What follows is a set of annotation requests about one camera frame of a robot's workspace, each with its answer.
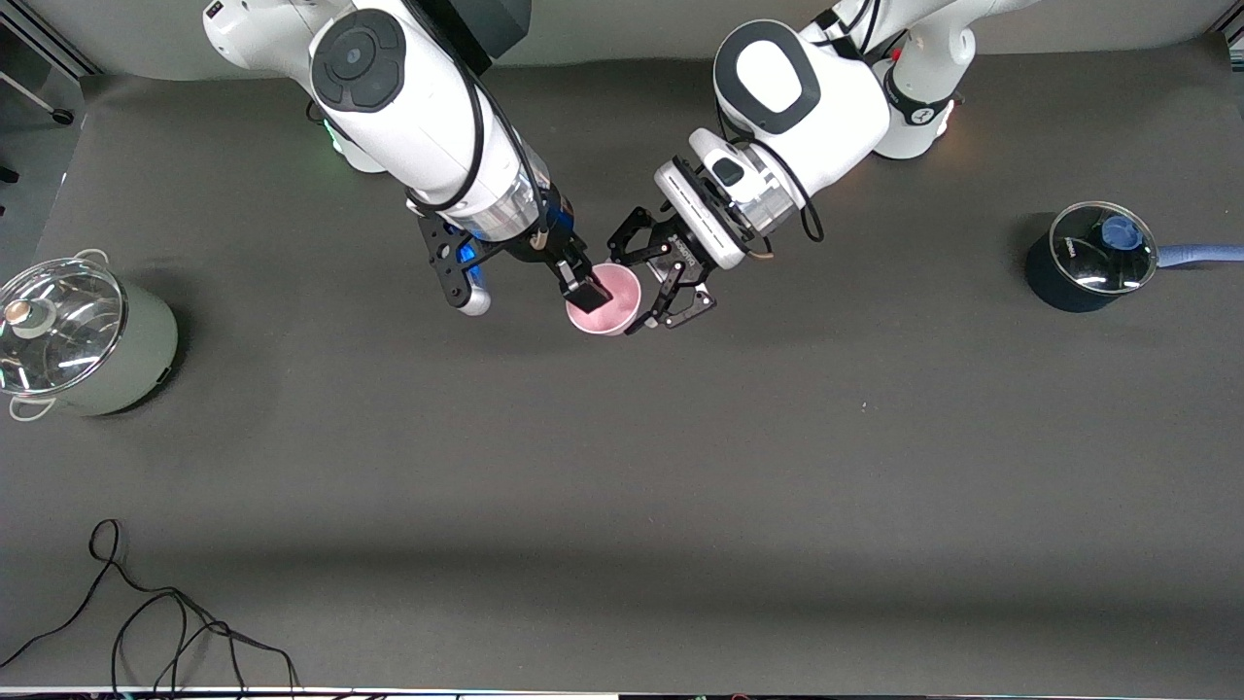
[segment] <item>cooking pot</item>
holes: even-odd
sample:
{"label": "cooking pot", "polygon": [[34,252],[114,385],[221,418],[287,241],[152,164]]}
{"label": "cooking pot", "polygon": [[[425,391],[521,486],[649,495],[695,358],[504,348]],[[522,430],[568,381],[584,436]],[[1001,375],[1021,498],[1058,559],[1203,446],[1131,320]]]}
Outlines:
{"label": "cooking pot", "polygon": [[0,288],[0,392],[11,395],[14,420],[37,421],[52,409],[119,412],[168,374],[173,312],[107,265],[108,255],[92,247],[35,265]]}

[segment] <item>pink cup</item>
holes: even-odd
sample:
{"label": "pink cup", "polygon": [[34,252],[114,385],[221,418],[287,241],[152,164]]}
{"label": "pink cup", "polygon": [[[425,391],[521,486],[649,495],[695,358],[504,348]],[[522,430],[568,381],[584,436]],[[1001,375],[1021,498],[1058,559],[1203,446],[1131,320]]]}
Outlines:
{"label": "pink cup", "polygon": [[570,322],[583,332],[622,334],[639,315],[639,301],[643,296],[639,277],[617,262],[601,262],[593,266],[592,271],[596,272],[596,279],[601,280],[601,285],[613,295],[613,300],[591,313],[567,301],[566,315],[570,316]]}

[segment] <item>tabletop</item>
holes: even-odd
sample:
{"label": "tabletop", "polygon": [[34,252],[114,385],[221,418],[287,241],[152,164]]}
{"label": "tabletop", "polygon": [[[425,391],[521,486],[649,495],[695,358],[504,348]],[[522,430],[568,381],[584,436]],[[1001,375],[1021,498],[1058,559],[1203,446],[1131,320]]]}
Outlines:
{"label": "tabletop", "polygon": [[[714,123],[707,63],[486,80],[597,259]],[[789,223],[773,261],[714,275],[712,312],[628,338],[573,329],[510,259],[486,316],[449,308],[402,187],[351,170],[292,82],[85,87],[40,256],[106,249],[174,308],[182,357],[123,414],[0,423],[0,648],[72,610],[116,517],[136,577],[309,685],[1244,688],[1244,269],[1085,315],[1021,276],[1087,199],[1161,242],[1244,242],[1222,37],[978,58],[926,157],[816,198],[824,244]],[[106,683],[139,601],[109,579],[0,684]],[[173,617],[134,628],[134,680]],[[209,652],[188,680],[231,684]]]}

